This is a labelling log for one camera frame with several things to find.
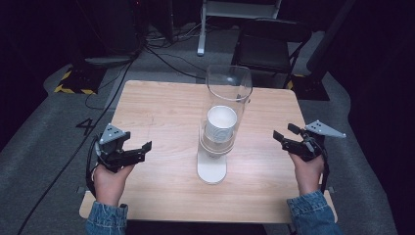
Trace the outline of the black folding chair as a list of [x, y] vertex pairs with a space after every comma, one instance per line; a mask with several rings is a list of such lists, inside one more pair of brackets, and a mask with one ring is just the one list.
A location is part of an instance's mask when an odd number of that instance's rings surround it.
[[240, 30], [231, 64], [255, 71], [283, 73], [283, 87], [290, 82], [301, 48], [309, 41], [311, 28], [305, 23], [257, 18]]

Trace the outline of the black stand base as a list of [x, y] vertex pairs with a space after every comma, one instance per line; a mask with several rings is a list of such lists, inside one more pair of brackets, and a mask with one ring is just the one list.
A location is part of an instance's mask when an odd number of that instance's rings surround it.
[[296, 94], [299, 100], [330, 100], [322, 81], [310, 76], [292, 74], [287, 87]]

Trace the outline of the dark equipment case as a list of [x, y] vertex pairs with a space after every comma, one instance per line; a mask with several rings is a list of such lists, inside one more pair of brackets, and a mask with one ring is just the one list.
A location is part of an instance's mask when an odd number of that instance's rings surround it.
[[101, 38], [113, 54], [135, 55], [140, 50], [130, 0], [97, 0], [94, 9]]

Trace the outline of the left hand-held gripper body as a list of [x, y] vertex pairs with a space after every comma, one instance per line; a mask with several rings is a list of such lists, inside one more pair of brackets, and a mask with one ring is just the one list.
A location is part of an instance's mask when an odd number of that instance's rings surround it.
[[123, 157], [123, 143], [129, 138], [129, 131], [123, 131], [108, 123], [104, 131], [97, 135], [97, 140], [95, 141], [98, 163], [112, 172], [118, 172], [122, 168], [120, 160]]

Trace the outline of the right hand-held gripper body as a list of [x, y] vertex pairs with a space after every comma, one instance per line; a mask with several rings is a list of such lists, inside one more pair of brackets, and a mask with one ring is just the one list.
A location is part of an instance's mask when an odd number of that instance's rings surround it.
[[300, 157], [304, 162], [309, 162], [323, 154], [326, 136], [346, 138], [345, 133], [334, 129], [320, 120], [307, 124], [300, 131], [300, 136], [302, 137], [302, 153], [300, 153]]

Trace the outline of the white paper cup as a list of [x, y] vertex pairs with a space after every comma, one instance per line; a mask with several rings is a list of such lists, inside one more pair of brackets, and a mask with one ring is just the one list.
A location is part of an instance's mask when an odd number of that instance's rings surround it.
[[237, 114], [227, 106], [214, 106], [207, 112], [205, 134], [215, 143], [223, 143], [231, 139], [237, 123]]

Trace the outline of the black slanted pole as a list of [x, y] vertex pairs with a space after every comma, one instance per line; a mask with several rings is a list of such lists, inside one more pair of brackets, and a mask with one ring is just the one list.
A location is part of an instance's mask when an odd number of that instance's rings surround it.
[[335, 37], [341, 29], [355, 1], [356, 0], [346, 0], [344, 2], [333, 22], [330, 24], [328, 30], [325, 32], [324, 37], [308, 60], [306, 67], [310, 71], [311, 75], [317, 76], [319, 73], [324, 75], [327, 71], [327, 68], [331, 62], [331, 54], [333, 51]]

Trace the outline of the clear tube cup dispenser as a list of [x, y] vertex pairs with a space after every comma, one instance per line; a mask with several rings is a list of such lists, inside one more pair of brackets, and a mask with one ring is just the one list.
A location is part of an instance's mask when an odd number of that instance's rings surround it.
[[[232, 151], [240, 123], [253, 93], [251, 71], [246, 67], [211, 65], [207, 68], [206, 87], [199, 127], [197, 173], [207, 184], [220, 183], [227, 173], [227, 155]], [[208, 110], [227, 106], [237, 114], [237, 123], [230, 140], [215, 143], [207, 138], [205, 127]]]

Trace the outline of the yellow black striped base plate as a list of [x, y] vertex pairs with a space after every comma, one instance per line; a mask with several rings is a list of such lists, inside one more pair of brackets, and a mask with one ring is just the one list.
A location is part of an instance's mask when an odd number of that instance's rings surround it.
[[54, 92], [87, 95], [97, 94], [106, 72], [106, 69], [92, 68], [80, 70], [69, 67]]

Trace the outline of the white desk leg frame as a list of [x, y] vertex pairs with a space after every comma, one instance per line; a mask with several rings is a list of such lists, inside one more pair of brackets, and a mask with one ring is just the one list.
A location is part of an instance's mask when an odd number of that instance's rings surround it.
[[237, 18], [237, 19], [256, 19], [273, 18], [276, 19], [279, 13], [282, 0], [275, 0], [272, 4], [240, 3], [240, 2], [220, 2], [219, 0], [203, 0], [201, 8], [201, 30], [197, 55], [205, 54], [207, 38], [208, 17]]

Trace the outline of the person's right hand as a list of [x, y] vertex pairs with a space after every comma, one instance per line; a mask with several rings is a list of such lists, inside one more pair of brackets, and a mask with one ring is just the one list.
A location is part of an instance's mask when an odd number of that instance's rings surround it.
[[300, 156], [290, 153], [295, 166], [295, 176], [300, 195], [306, 195], [319, 189], [319, 180], [324, 170], [324, 161], [321, 156], [304, 162]]

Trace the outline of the person's left hand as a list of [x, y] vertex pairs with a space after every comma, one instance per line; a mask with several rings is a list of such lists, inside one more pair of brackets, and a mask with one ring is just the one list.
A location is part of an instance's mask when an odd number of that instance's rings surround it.
[[93, 174], [96, 201], [107, 206], [117, 207], [124, 191], [126, 179], [133, 169], [133, 165], [128, 165], [114, 173], [98, 164]]

